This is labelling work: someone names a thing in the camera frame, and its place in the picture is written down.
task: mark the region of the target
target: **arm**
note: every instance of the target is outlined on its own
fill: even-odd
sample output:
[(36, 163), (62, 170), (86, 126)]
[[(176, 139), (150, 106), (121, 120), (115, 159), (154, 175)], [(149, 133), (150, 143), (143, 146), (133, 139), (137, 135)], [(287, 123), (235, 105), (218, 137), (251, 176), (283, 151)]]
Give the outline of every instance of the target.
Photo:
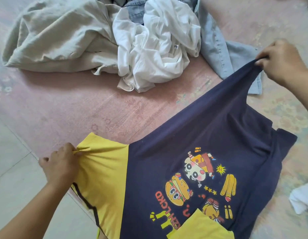
[(67, 143), (50, 158), (39, 160), (47, 177), (43, 189), (3, 229), (0, 239), (39, 239), (46, 229), (61, 199), (72, 185), (79, 169), (75, 148)]
[(308, 68), (297, 49), (286, 40), (277, 40), (256, 57), (268, 78), (291, 91), (308, 110)]

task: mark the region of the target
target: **cartoon french fries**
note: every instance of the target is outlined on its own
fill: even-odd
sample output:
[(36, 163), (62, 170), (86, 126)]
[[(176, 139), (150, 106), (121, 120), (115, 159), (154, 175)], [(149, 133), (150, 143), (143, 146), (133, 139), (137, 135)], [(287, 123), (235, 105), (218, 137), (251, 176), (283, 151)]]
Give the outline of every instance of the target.
[(225, 196), (227, 202), (231, 201), (231, 196), (236, 194), (236, 178), (232, 174), (227, 174), (224, 186), (220, 195)]

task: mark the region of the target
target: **tile floor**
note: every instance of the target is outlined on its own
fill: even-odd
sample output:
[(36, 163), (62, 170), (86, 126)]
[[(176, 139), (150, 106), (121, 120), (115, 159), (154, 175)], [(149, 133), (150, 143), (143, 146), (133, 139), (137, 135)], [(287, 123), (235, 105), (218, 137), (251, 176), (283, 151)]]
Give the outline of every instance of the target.
[[(45, 185), (46, 179), (29, 147), (0, 120), (0, 229)], [(44, 238), (96, 238), (88, 213), (66, 194)]]

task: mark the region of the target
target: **pile of clothes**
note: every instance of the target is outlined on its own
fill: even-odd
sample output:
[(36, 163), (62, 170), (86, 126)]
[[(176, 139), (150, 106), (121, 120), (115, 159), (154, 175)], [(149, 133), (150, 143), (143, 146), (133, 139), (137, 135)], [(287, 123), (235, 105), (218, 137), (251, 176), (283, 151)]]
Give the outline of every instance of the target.
[[(8, 37), (5, 66), (37, 72), (92, 70), (145, 92), (179, 77), (199, 53), (225, 79), (257, 49), (226, 41), (201, 0), (37, 0)], [(260, 75), (249, 94), (261, 94)]]

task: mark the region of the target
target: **hand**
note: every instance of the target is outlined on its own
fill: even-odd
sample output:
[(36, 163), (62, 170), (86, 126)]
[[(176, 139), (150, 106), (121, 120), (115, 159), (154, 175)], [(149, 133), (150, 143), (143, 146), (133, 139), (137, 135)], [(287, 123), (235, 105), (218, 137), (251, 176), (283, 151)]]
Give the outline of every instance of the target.
[(71, 187), (79, 171), (78, 155), (73, 155), (75, 150), (72, 144), (66, 143), (58, 151), (52, 152), (50, 158), (39, 159), (48, 185), (65, 192)]
[(286, 87), (290, 79), (297, 79), (299, 74), (306, 71), (306, 65), (301, 59), (296, 47), (280, 39), (260, 52), (256, 59), (261, 59), (255, 64), (261, 66), (268, 78)]

